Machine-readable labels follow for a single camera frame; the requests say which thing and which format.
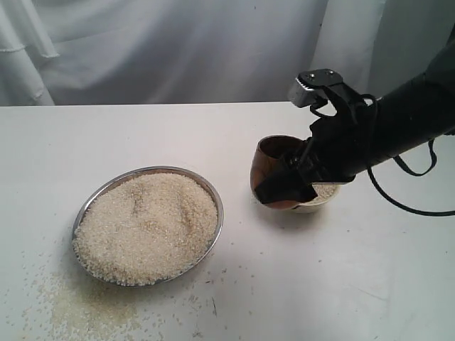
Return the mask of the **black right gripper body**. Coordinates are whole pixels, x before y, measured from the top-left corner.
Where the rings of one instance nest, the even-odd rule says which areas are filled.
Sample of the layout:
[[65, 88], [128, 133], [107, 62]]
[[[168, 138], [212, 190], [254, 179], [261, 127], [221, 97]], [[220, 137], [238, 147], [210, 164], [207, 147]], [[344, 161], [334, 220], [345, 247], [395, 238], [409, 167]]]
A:
[[309, 106], [318, 119], [303, 146], [284, 154], [284, 183], [349, 183], [377, 165], [377, 100], [370, 95], [323, 98]]

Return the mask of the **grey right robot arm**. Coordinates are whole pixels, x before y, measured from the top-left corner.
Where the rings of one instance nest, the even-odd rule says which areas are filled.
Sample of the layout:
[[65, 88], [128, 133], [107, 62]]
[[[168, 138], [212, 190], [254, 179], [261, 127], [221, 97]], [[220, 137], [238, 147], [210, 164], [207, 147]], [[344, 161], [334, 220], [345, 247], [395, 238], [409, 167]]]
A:
[[379, 99], [356, 92], [330, 69], [299, 73], [289, 98], [316, 121], [303, 141], [278, 136], [259, 143], [264, 157], [252, 168], [252, 192], [271, 207], [313, 200], [319, 184], [350, 183], [379, 163], [453, 134], [454, 46]]

